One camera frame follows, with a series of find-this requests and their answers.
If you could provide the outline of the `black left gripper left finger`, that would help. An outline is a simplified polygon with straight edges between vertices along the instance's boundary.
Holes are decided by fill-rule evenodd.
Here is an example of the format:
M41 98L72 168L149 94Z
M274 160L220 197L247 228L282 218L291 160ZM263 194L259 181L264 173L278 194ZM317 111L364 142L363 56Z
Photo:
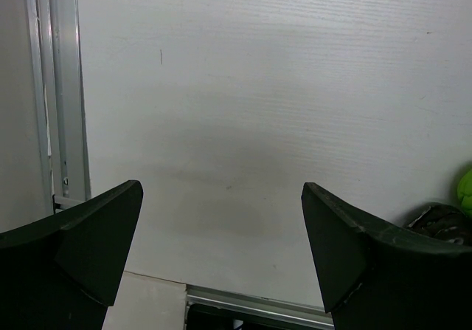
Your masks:
M129 180L1 234L2 329L101 329L143 200Z

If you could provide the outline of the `dark purple fake fruit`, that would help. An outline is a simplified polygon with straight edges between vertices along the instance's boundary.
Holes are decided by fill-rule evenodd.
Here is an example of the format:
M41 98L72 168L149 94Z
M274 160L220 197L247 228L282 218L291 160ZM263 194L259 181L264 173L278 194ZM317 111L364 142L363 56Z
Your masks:
M471 218L449 204L427 205L404 227L429 238L471 246Z

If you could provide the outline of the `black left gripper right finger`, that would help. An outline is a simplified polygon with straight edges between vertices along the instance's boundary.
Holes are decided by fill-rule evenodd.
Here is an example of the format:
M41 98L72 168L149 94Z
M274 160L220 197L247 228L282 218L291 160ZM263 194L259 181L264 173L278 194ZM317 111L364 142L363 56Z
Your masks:
M312 182L302 210L336 329L471 327L471 246L399 227Z

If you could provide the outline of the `green fake fruit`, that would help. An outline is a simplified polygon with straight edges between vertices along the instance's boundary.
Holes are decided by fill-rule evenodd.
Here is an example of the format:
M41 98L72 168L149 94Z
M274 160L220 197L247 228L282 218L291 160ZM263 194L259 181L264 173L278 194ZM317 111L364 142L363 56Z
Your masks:
M453 193L457 207L471 219L471 161L463 164L456 173Z

